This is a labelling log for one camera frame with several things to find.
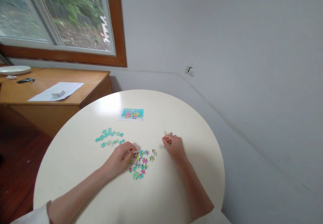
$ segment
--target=window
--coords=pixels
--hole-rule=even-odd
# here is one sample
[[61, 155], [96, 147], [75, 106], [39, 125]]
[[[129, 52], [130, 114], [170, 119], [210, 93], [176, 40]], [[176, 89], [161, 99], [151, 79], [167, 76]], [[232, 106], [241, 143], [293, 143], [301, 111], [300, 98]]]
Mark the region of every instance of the window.
[[127, 66], [121, 0], [0, 0], [0, 42], [13, 58]]

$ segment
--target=electrical outlet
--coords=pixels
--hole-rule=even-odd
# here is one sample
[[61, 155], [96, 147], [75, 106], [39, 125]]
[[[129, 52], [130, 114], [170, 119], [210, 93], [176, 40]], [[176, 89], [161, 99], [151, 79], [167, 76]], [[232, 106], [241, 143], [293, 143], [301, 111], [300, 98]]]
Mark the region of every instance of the electrical outlet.
[[190, 69], [188, 70], [188, 74], [191, 75], [191, 76], [194, 76], [195, 74], [195, 69], [190, 67]]
[[185, 69], [185, 73], [186, 74], [188, 73], [188, 71], [189, 71], [190, 68], [191, 68], [190, 66], [186, 66], [186, 69]]

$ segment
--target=forearm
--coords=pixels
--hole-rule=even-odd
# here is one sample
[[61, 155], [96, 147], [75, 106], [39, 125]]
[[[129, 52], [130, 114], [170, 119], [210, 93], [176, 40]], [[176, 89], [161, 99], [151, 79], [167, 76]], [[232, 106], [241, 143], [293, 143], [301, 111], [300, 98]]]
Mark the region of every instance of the forearm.
[[192, 221], [213, 210], [214, 205], [201, 184], [190, 162], [180, 167], [184, 178]]
[[49, 219], [54, 223], [70, 223], [86, 200], [100, 190], [108, 179], [101, 169], [96, 170], [66, 194], [55, 199], [48, 209]]

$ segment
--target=white sleeve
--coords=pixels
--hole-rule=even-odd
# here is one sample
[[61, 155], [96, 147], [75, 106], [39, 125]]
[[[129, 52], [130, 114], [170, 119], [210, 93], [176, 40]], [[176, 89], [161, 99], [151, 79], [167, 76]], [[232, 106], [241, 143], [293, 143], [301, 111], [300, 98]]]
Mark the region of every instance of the white sleeve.
[[231, 224], [231, 222], [223, 215], [222, 212], [220, 212], [215, 207], [213, 210], [206, 214], [205, 216], [200, 217], [199, 219], [196, 219], [192, 224]]
[[47, 202], [41, 208], [35, 209], [32, 212], [25, 214], [24, 216], [18, 218], [11, 222], [11, 224], [49, 224], [49, 217], [47, 214]]

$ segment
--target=hand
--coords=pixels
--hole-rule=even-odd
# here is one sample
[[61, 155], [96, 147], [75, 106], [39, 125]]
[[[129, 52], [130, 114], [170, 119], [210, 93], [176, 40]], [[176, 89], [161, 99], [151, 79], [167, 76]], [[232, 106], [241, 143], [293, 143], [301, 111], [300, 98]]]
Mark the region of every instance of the hand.
[[137, 148], [128, 141], [114, 149], [111, 156], [100, 168], [106, 177], [106, 181], [117, 177], [125, 170], [136, 150]]
[[181, 137], [177, 135], [166, 135], [162, 138], [162, 141], [170, 157], [178, 167], [183, 168], [189, 163]]

